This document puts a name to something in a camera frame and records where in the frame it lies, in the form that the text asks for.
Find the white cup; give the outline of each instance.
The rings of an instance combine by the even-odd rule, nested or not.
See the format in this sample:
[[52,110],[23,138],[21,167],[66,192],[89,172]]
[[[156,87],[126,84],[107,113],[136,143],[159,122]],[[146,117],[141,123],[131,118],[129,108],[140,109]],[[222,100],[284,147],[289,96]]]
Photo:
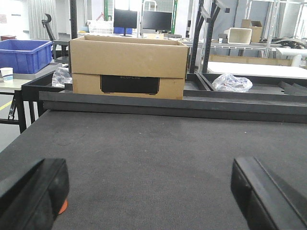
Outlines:
[[1,68],[1,75],[4,81],[13,80],[13,68],[5,67]]

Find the blue plastic crate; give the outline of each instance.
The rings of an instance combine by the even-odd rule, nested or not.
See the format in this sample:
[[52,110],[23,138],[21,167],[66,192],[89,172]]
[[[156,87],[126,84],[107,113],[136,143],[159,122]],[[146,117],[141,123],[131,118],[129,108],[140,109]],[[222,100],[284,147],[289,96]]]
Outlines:
[[51,41],[2,41],[0,42],[0,68],[12,67],[14,73],[37,73],[51,62],[51,46]]
[[[115,34],[124,34],[124,28],[123,27],[114,27],[114,33]],[[126,28],[126,34],[131,35],[132,34],[132,28]]]

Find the white box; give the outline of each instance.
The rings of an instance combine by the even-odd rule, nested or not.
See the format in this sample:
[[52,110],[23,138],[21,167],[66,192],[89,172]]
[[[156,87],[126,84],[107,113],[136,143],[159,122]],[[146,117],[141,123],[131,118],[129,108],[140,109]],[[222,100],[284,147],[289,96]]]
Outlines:
[[250,43],[252,29],[232,27],[229,30],[225,30],[224,34],[228,35],[229,44],[248,45]]

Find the gray mat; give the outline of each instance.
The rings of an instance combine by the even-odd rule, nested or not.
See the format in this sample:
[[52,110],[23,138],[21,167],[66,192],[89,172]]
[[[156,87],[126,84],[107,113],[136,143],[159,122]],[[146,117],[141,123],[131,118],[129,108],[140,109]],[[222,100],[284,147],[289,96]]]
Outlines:
[[232,161],[256,156],[307,196],[307,125],[47,112],[0,154],[0,179],[66,158],[69,206],[54,230],[246,230]]

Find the clear plastic bag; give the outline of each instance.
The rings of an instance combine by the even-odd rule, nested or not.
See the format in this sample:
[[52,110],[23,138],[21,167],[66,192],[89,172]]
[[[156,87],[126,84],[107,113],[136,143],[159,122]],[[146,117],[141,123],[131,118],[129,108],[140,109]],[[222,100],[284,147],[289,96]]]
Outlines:
[[212,86],[219,91],[247,92],[253,83],[247,78],[238,78],[231,73],[224,73],[214,80]]
[[53,73],[52,86],[64,88],[65,83],[72,83],[72,77],[68,72],[68,68],[59,67]]

